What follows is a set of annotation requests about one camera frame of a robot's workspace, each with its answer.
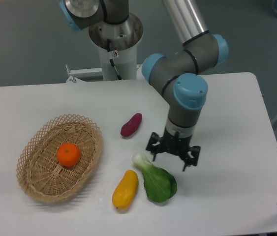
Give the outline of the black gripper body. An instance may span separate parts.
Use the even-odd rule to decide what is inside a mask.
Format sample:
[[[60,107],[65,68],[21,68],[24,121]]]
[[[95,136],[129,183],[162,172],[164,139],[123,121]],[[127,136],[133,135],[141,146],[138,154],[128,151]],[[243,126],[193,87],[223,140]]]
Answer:
[[[192,135],[188,137],[181,137],[180,132],[176,132],[172,135],[169,131],[167,131],[167,129],[165,129],[161,139],[161,148],[164,152],[172,155],[186,156],[189,152],[189,143],[191,138]]]

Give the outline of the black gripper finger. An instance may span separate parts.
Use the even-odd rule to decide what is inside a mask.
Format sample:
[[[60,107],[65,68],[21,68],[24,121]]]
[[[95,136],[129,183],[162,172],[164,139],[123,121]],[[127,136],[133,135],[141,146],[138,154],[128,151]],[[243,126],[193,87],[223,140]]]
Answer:
[[[180,159],[184,162],[183,172],[186,170],[187,167],[190,166],[197,166],[199,154],[201,151],[200,146],[192,146],[188,147],[187,149],[183,150]]]
[[[157,133],[152,132],[146,146],[146,151],[151,153],[151,155],[153,156],[153,161],[155,161],[157,154],[164,153],[165,151],[165,147],[163,145],[163,137],[160,137]]]

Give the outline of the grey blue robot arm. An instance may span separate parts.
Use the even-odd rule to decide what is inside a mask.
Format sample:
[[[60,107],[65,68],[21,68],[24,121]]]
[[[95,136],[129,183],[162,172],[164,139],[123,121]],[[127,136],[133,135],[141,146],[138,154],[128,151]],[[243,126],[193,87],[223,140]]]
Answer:
[[[128,1],[62,0],[59,5],[72,30],[88,29],[104,80],[136,79],[143,25],[129,12]],[[163,5],[183,50],[170,58],[152,54],[142,64],[144,78],[169,104],[163,136],[153,133],[146,149],[153,156],[166,152],[186,167],[196,166],[200,147],[189,143],[208,92],[200,73],[225,61],[229,47],[221,35],[210,33],[195,1],[165,0]]]

